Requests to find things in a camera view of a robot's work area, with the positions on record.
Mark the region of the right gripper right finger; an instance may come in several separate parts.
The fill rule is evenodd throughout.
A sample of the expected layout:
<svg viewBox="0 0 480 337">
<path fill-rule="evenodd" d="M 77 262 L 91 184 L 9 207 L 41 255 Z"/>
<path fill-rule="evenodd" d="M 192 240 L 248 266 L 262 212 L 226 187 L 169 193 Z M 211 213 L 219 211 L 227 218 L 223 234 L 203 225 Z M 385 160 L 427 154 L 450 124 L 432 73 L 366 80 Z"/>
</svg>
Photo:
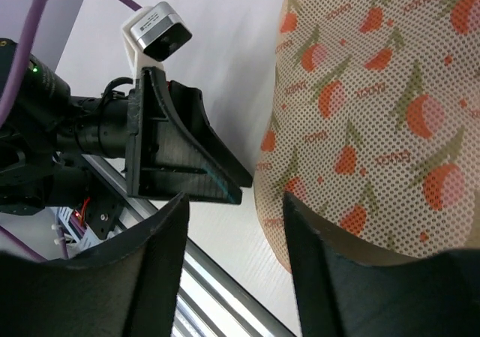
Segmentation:
<svg viewBox="0 0 480 337">
<path fill-rule="evenodd" d="M 479 251 L 415 259 L 364 241 L 291 193 L 283 217 L 305 336 L 477 336 Z"/>
</svg>

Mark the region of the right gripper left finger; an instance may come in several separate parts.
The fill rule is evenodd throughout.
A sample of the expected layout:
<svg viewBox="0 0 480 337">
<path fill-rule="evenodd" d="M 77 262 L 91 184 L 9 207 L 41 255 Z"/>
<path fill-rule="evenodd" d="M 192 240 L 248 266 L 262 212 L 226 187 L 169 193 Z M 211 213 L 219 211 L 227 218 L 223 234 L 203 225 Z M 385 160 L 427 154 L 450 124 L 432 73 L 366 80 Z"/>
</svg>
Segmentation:
<svg viewBox="0 0 480 337">
<path fill-rule="evenodd" d="M 69 260 L 1 254 L 3 336 L 168 336 L 189 222 L 178 194 L 144 221 Z"/>
</svg>

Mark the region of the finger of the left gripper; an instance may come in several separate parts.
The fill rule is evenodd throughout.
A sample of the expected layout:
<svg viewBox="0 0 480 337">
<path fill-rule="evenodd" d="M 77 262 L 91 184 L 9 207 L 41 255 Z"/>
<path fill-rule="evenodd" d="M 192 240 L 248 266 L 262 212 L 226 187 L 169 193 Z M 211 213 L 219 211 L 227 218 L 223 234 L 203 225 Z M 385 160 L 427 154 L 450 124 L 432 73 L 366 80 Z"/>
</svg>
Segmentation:
<svg viewBox="0 0 480 337">
<path fill-rule="evenodd" d="M 165 131 L 171 132 L 172 138 L 161 145 L 166 147 L 165 161 L 173 165 L 172 197 L 184 192 L 195 201 L 239 205 L 242 202 L 241 186 L 220 168 L 186 129 L 170 94 L 165 99 L 165 107 L 173 123 Z"/>
<path fill-rule="evenodd" d="M 202 91 L 171 80 L 169 93 L 186 129 L 220 168 L 239 186 L 252 186 L 251 173 L 227 148 L 211 127 L 205 112 Z"/>
</svg>

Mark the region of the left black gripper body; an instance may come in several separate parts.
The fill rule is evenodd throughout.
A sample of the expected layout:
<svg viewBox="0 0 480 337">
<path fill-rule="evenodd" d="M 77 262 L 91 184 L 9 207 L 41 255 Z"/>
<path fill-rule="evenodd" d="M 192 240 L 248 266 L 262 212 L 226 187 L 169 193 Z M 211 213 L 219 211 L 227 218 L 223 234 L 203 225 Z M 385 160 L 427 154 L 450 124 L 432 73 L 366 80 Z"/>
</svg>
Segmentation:
<svg viewBox="0 0 480 337">
<path fill-rule="evenodd" d="M 170 96 L 165 73 L 143 68 L 139 78 L 122 77 L 104 89 L 102 97 L 82 104 L 73 125 L 73 150 L 85 155 L 123 158 L 127 194 L 137 198 L 171 198 L 173 164 L 161 144 L 173 121 L 166 111 Z"/>
</svg>

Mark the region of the floral mesh laundry bag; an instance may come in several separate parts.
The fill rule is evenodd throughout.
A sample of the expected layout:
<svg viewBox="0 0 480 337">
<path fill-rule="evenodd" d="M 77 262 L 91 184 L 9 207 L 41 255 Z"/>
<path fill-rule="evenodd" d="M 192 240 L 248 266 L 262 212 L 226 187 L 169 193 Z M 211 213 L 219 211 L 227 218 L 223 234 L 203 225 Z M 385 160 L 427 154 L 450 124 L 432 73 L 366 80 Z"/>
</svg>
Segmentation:
<svg viewBox="0 0 480 337">
<path fill-rule="evenodd" d="M 381 248 L 479 246 L 479 0 L 284 0 L 256 212 L 287 192 Z"/>
</svg>

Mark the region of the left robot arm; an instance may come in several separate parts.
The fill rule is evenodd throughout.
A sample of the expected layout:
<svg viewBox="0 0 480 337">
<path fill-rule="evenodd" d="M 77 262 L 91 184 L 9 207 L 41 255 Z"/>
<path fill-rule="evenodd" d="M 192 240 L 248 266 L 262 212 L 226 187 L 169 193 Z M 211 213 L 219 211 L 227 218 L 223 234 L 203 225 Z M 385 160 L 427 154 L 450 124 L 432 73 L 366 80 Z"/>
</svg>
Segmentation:
<svg viewBox="0 0 480 337">
<path fill-rule="evenodd" d="M 111 81 L 100 98 L 74 97 L 34 56 L 20 75 L 1 127 L 1 211 L 33 215 L 50 206 L 95 204 L 92 177 L 75 163 L 124 160 L 127 194 L 238 205 L 252 175 L 210 126 L 199 89 L 147 67 Z"/>
</svg>

